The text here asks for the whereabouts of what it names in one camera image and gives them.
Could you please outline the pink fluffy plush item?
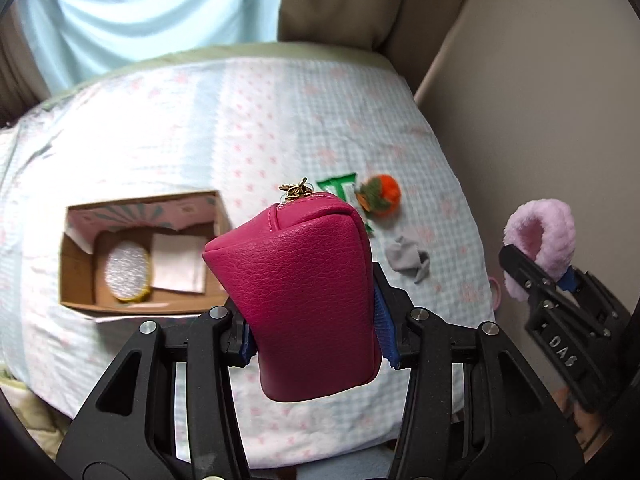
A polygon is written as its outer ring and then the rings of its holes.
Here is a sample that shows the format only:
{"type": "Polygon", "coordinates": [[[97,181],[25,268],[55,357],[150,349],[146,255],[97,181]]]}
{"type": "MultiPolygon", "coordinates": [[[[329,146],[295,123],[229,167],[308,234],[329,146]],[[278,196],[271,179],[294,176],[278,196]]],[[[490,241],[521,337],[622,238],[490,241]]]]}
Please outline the pink fluffy plush item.
{"type": "Polygon", "coordinates": [[[527,299],[527,290],[513,276],[525,260],[559,283],[572,264],[575,248],[575,220],[567,203],[543,198],[519,206],[506,222],[499,254],[506,291],[515,300],[527,299]]]}

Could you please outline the grey cloth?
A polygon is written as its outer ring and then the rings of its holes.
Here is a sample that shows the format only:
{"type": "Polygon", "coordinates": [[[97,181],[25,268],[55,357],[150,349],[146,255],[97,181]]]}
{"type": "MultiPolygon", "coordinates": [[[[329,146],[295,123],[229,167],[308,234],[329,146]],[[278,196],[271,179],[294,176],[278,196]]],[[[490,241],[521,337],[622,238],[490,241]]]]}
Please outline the grey cloth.
{"type": "Polygon", "coordinates": [[[385,247],[385,257],[395,272],[412,278],[414,284],[421,283],[430,274],[430,255],[413,237],[397,237],[385,247]]]}

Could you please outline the magenta leather pouch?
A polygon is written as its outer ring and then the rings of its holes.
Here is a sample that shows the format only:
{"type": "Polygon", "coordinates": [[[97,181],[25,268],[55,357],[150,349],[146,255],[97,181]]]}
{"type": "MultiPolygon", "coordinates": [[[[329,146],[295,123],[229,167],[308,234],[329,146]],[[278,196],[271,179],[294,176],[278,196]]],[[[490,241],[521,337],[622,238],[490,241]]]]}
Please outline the magenta leather pouch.
{"type": "Polygon", "coordinates": [[[322,398],[376,377],[372,255],[353,206],[325,192],[273,204],[211,240],[203,259],[250,326],[269,399],[322,398]]]}

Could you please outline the orange green pompom ball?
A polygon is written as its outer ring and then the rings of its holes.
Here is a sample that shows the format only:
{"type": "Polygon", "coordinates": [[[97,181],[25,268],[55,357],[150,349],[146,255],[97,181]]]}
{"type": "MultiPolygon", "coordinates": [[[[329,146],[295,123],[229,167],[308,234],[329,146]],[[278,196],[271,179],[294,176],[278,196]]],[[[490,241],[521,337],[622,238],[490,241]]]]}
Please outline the orange green pompom ball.
{"type": "Polygon", "coordinates": [[[378,174],[358,186],[356,197],[367,214],[385,217],[393,214],[400,206],[401,189],[389,174],[378,174]]]}

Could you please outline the white paper napkin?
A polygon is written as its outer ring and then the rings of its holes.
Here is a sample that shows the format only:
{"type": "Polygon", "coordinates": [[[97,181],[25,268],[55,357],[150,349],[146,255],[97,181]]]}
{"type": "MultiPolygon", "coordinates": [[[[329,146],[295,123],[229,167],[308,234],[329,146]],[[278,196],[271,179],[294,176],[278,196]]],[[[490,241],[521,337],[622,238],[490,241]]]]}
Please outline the white paper napkin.
{"type": "Polygon", "coordinates": [[[204,294],[206,265],[202,251],[206,238],[156,233],[152,237],[152,287],[170,292],[204,294]]]}

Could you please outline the cardboard box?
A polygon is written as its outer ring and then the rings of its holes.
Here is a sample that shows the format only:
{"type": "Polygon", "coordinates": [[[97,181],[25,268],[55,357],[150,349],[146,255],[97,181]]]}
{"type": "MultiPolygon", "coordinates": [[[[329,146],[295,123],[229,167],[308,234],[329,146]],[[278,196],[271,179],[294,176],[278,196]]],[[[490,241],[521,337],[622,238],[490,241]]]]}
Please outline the cardboard box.
{"type": "Polygon", "coordinates": [[[66,209],[60,301],[92,316],[201,313],[227,298],[202,258],[229,229],[216,191],[66,209]]]}

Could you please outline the checkered floral bed sheet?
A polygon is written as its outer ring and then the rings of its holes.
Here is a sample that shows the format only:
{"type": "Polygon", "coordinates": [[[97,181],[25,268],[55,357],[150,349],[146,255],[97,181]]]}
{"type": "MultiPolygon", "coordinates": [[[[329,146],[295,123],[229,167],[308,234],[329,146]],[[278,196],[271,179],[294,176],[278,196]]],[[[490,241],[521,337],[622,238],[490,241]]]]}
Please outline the checkered floral bed sheet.
{"type": "Polygon", "coordinates": [[[280,200],[280,185],[356,174],[399,184],[375,222],[376,261],[402,233],[427,278],[390,284],[445,321],[492,317],[480,234],[459,181],[405,81],[387,68],[227,58],[110,77],[37,106],[1,133],[1,359],[66,415],[134,332],[58,301],[69,206],[215,190],[232,226],[280,200]]]}

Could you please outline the beige curtain right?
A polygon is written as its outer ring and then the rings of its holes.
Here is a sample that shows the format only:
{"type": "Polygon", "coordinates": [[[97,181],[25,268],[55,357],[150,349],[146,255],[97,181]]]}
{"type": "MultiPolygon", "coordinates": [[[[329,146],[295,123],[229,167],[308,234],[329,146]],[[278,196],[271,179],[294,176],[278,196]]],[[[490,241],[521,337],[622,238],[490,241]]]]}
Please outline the beige curtain right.
{"type": "Polygon", "coordinates": [[[278,39],[375,52],[416,92],[468,0],[281,0],[278,39]]]}

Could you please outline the light blue curtain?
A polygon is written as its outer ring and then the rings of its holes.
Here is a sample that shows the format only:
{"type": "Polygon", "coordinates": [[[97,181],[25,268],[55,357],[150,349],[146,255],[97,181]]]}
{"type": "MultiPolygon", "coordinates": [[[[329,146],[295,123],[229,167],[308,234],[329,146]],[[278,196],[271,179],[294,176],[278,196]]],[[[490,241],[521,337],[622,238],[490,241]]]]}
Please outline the light blue curtain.
{"type": "Polygon", "coordinates": [[[44,83],[58,93],[132,63],[277,38],[281,0],[17,0],[44,83]]]}

